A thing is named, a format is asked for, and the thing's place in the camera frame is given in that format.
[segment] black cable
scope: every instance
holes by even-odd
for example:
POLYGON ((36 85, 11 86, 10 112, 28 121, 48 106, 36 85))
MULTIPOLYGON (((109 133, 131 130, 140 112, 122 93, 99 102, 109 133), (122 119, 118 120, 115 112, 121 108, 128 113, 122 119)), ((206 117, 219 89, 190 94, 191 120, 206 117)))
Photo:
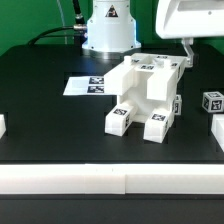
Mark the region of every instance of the black cable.
POLYGON ((81 8, 79 5, 79 0, 72 0, 72 2, 73 2, 73 8, 76 14, 75 16, 76 24, 85 24, 85 19, 82 15, 81 8))
POLYGON ((40 37, 40 39, 41 38, 46 38, 46 37, 74 37, 74 36, 79 37, 79 36, 81 36, 81 34, 47 35, 47 36, 40 37))
POLYGON ((55 33, 55 32, 62 31, 62 30, 74 30, 74 28, 73 28, 73 26, 64 26, 64 27, 58 27, 55 29, 47 30, 47 31, 39 34, 37 37, 33 38, 32 40, 30 40, 27 44, 34 45, 40 38, 45 37, 47 34, 55 33))
POLYGON ((79 1, 78 0, 73 0, 73 7, 75 10, 75 14, 81 14, 81 8, 79 6, 79 1))

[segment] small cube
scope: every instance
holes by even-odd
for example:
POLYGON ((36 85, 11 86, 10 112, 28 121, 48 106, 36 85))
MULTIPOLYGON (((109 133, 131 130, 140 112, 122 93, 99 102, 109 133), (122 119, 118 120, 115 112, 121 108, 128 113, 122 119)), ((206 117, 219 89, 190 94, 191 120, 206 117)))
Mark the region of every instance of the small cube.
POLYGON ((176 95, 174 102, 174 113, 175 115, 181 115, 182 99, 181 95, 176 95))
POLYGON ((134 107, 116 106, 107 116, 105 132, 112 135, 122 136, 131 124, 130 114, 134 107))
POLYGON ((202 107, 208 113, 223 112, 224 96, 220 92, 203 93, 202 107))
POLYGON ((155 109, 145 123, 144 139, 162 143, 169 129, 170 113, 155 109))

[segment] white foam block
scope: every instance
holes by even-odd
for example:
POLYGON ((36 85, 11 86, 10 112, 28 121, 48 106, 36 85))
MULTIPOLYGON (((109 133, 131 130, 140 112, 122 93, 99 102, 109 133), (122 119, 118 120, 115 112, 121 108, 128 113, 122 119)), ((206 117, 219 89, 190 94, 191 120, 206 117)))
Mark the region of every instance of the white foam block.
POLYGON ((4 115, 0 114, 0 138, 6 131, 4 115))
POLYGON ((224 115, 215 114, 212 120, 212 133, 224 151, 224 115))
POLYGON ((174 118, 175 118, 175 98, 176 98, 176 88, 173 92, 168 96, 166 103, 160 105, 160 109, 166 110, 170 112, 168 118, 168 126, 169 128, 173 125, 174 118))
POLYGON ((116 166, 86 165, 86 168, 86 194, 125 194, 125 173, 119 172, 116 166))
POLYGON ((6 165, 0 170, 1 194, 85 193, 83 165, 6 165))
POLYGON ((134 66, 121 63, 104 76, 104 92, 123 95, 134 85, 134 66))
POLYGON ((127 170, 126 193, 223 194, 221 165, 138 165, 127 170))
POLYGON ((144 139, 162 143, 169 129, 169 117, 171 112, 163 109, 155 109, 145 123, 144 139))
POLYGON ((176 85, 175 70, 157 71, 147 81, 147 99, 166 101, 176 85))
POLYGON ((112 135, 122 136, 132 123, 130 115, 135 110, 134 106, 117 105, 106 116, 105 132, 112 135))
POLYGON ((148 63, 149 54, 133 54, 125 56, 124 62, 104 75, 104 92, 106 94, 123 95, 128 89, 138 84, 135 66, 139 63, 148 63))

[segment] green wall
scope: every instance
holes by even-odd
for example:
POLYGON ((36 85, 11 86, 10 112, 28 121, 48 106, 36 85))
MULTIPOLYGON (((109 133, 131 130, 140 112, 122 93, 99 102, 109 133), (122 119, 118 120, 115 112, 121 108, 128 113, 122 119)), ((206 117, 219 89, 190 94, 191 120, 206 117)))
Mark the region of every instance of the green wall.
MULTIPOLYGON (((60 0, 66 25, 73 25, 75 15, 72 0, 60 0)), ((138 40, 145 44, 167 42, 155 33, 154 24, 158 0, 131 0, 131 13, 137 20, 138 40)), ((80 0, 85 19, 92 14, 92 0, 80 0)), ((0 55, 12 46, 26 44, 39 33, 62 26, 57 0, 1 0, 0 55)), ((224 53, 224 39, 201 39, 224 53)), ((38 43, 64 43, 64 39, 44 39, 38 43)))

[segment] black tabletop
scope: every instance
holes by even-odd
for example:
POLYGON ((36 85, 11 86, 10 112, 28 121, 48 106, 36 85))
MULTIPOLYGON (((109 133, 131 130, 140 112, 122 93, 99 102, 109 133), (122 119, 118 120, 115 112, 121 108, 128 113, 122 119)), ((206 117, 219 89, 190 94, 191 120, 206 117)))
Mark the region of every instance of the black tabletop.
MULTIPOLYGON (((224 56, 197 46, 199 61, 178 84, 182 115, 162 144, 143 140, 133 123, 123 137, 104 133, 115 96, 63 96, 72 76, 103 75, 121 60, 84 57, 74 46, 17 46, 0 58, 0 113, 7 132, 0 140, 5 163, 216 163, 224 154, 212 135, 212 114, 202 94, 224 87, 224 56)), ((184 55, 179 45, 144 53, 184 55)))
MULTIPOLYGON (((81 56, 74 46, 16 46, 0 57, 0 114, 7 132, 1 164, 223 163, 212 135, 212 114, 201 107, 206 91, 224 93, 224 56, 197 45, 196 65, 178 84, 182 115, 162 144, 143 140, 133 123, 123 137, 104 133, 114 96, 63 96, 69 77, 103 75, 121 60, 81 56)), ((184 56, 179 45, 144 53, 184 56)), ((0 196, 3 223, 222 223, 223 196, 53 195, 0 196)))

